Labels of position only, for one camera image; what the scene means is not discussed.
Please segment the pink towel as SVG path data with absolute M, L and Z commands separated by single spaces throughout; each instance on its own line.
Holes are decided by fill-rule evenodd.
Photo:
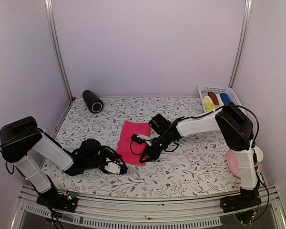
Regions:
M 116 152 L 122 156 L 122 159 L 126 164 L 143 167 L 146 163 L 140 163 L 139 159 L 146 144 L 132 142 L 131 137 L 133 134 L 142 134 L 149 137 L 151 134 L 151 127 L 147 123 L 124 122 Z

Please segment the green yellow patterned towel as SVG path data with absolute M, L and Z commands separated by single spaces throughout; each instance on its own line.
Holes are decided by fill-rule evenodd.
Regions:
M 213 103 L 213 100 L 211 99 L 210 96 L 208 95 L 205 96 L 203 100 L 204 100 L 204 107 L 207 112 L 211 112 L 216 109 L 216 105 Z

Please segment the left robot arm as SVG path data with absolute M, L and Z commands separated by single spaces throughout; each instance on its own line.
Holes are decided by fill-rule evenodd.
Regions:
M 99 169 L 118 173 L 118 155 L 95 139 L 87 139 L 72 152 L 66 150 L 32 116 L 4 125 L 0 129 L 0 153 L 31 183 L 51 207 L 61 203 L 60 194 L 54 191 L 51 176 L 45 173 L 34 155 L 39 155 L 67 177 L 78 177 L 87 170 Z

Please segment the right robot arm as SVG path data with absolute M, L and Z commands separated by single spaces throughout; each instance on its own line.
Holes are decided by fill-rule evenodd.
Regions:
M 226 145 L 235 151 L 241 173 L 241 194 L 237 204 L 247 208 L 258 197 L 261 181 L 258 175 L 258 156 L 256 154 L 256 138 L 258 131 L 253 130 L 253 123 L 244 113 L 248 108 L 227 102 L 213 111 L 198 116 L 179 117 L 173 122 L 161 114 L 154 116 L 149 126 L 158 134 L 147 142 L 147 147 L 140 156 L 140 163 L 155 161 L 162 151 L 183 137 L 220 131 Z

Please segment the floral tablecloth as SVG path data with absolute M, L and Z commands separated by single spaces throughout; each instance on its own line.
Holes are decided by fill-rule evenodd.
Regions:
M 201 100 L 192 97 L 108 97 L 103 102 L 104 109 L 92 114 L 82 99 L 75 100 L 56 141 L 68 151 L 89 138 L 117 149 L 126 121 L 147 123 L 156 114 L 173 121 L 203 112 Z M 124 175 L 91 169 L 71 177 L 48 160 L 42 170 L 60 190 L 119 198 L 196 197 L 239 191 L 240 179 L 228 168 L 228 151 L 222 134 L 215 131 L 184 138 L 179 147 L 170 145 L 145 166 L 128 165 Z

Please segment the pink plate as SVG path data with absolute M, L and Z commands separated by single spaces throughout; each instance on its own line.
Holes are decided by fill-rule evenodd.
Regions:
M 236 158 L 235 151 L 232 149 L 230 149 L 227 154 L 227 164 L 228 164 L 229 169 L 232 171 L 232 173 L 240 178 L 241 173 L 238 167 L 238 161 Z M 261 171 L 262 171 L 262 162 L 258 163 L 258 173 L 261 174 Z

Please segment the white item in basket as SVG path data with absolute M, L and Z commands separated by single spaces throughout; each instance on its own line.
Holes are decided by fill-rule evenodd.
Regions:
M 216 97 L 217 97 L 219 106 L 223 106 L 223 105 L 224 105 L 224 102 L 223 102 L 223 100 L 222 100 L 222 98 L 221 98 L 221 95 L 220 95 L 220 94 L 216 94 Z

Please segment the white plastic basket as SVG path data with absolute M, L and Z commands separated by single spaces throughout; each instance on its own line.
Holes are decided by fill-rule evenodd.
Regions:
M 234 90 L 229 87 L 199 85 L 198 92 L 205 113 L 209 112 L 209 108 L 218 108 L 227 102 L 242 106 Z

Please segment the blue item in basket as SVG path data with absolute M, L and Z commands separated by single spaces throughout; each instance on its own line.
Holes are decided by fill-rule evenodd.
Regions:
M 220 97 L 221 97 L 223 104 L 231 102 L 229 96 L 226 93 L 221 93 Z

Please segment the white bowl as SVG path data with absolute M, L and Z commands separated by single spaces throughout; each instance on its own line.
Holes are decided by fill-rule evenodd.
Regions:
M 255 153 L 256 153 L 258 163 L 261 163 L 264 159 L 263 151 L 261 150 L 260 147 L 255 146 Z

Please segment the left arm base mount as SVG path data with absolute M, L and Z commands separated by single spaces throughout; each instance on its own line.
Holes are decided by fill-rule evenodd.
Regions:
M 57 209 L 62 211 L 67 211 L 74 213 L 77 204 L 78 198 L 73 197 L 69 194 L 60 194 L 56 189 L 51 188 L 50 190 L 40 193 L 37 192 L 38 198 L 36 203 L 39 205 L 46 206 L 51 209 Z

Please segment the front aluminium rail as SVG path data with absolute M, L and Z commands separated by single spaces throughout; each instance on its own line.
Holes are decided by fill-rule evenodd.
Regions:
M 250 209 L 225 213 L 223 194 L 193 198 L 118 198 L 82 194 L 73 213 L 51 212 L 36 203 L 24 185 L 16 202 L 12 229 L 286 229 L 286 215 L 274 186 L 261 188 L 257 220 L 244 224 Z

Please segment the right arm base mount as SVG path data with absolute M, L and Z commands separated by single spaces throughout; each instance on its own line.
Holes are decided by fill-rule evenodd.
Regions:
M 262 203 L 259 196 L 250 194 L 239 194 L 234 196 L 226 196 L 220 199 L 219 205 L 224 213 L 243 210 L 258 206 Z

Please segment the aluminium frame post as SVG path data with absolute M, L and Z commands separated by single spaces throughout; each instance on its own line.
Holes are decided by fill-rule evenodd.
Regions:
M 47 15 L 47 20 L 48 20 L 48 26 L 51 34 L 51 39 L 54 47 L 54 53 L 56 56 L 57 64 L 59 67 L 59 71 L 61 74 L 62 78 L 62 83 L 64 86 L 64 89 L 66 91 L 67 97 L 70 102 L 73 101 L 73 94 L 71 90 L 71 86 L 67 77 L 62 53 L 61 53 L 61 48 L 59 44 L 59 38 L 58 38 L 58 33 L 57 33 L 57 28 L 56 28 L 56 23 L 55 23 L 55 17 L 54 17 L 54 10 L 53 10 L 53 4 L 52 0 L 45 0 L 45 10 L 46 10 L 46 15 Z
M 238 42 L 238 46 L 236 50 L 236 56 L 235 56 L 234 64 L 232 67 L 229 84 L 228 84 L 229 88 L 233 88 L 236 83 L 236 79 L 237 79 L 237 75 L 238 75 L 238 71 L 239 71 L 239 67 L 241 63 L 241 58 L 242 58 L 243 50 L 245 47 L 245 40 L 246 40 L 248 28 L 249 28 L 251 9 L 252 9 L 252 0 L 245 0 L 240 37 L 239 37 L 239 42 Z

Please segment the right aluminium frame post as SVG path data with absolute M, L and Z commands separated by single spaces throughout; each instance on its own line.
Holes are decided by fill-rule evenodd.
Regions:
M 229 84 L 228 84 L 229 88 L 233 88 L 236 83 L 236 79 L 237 79 L 237 75 L 238 75 L 238 71 L 239 71 L 239 67 L 241 63 L 241 58 L 242 58 L 243 50 L 245 47 L 245 40 L 246 40 L 248 28 L 249 28 L 251 9 L 252 9 L 252 0 L 245 0 L 240 37 L 239 37 L 239 42 L 238 42 L 238 46 L 236 50 L 236 56 L 235 56 L 234 64 L 232 67 Z

